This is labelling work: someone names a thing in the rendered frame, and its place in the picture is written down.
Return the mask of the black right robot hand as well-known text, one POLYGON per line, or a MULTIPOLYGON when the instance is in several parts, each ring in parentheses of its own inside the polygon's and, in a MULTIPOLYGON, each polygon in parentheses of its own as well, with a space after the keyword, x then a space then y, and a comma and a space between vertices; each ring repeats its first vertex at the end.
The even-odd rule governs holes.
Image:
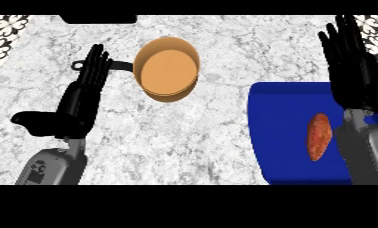
POLYGON ((318 34, 334 99, 343 109, 378 113, 378 59, 365 48, 355 17, 337 15, 336 22, 318 34))

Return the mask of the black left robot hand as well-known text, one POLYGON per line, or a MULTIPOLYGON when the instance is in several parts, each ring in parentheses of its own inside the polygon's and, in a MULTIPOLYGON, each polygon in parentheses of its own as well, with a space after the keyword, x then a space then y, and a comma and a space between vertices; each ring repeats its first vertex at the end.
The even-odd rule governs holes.
POLYGON ((11 122, 36 137, 82 139, 89 134, 98 116, 101 93, 113 59, 102 44, 89 51, 77 80, 68 85, 55 112, 18 112, 11 122))

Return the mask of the orange sweet potato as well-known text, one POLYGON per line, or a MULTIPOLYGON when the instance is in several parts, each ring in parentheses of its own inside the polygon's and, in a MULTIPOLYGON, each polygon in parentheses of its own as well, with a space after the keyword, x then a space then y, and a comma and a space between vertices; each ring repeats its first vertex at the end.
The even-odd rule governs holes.
POLYGON ((328 116, 318 113, 308 125, 308 153, 312 161, 322 158, 331 139, 333 128, 328 116))

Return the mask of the blue tray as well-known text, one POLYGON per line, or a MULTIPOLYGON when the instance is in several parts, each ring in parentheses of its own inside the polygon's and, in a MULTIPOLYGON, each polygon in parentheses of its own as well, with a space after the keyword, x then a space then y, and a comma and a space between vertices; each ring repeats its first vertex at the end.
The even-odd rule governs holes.
POLYGON ((259 82, 248 96, 251 143, 265 180, 272 185, 378 185, 378 167, 364 179, 349 171, 339 145, 319 160, 308 153, 308 125, 316 114, 330 119, 333 138, 353 134, 327 82, 259 82))

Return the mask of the black appliance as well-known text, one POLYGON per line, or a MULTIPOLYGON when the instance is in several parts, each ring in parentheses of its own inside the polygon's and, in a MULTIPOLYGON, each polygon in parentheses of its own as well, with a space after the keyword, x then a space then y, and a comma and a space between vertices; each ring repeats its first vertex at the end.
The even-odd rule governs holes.
POLYGON ((62 15, 68 24, 133 24, 138 21, 136 15, 62 15))

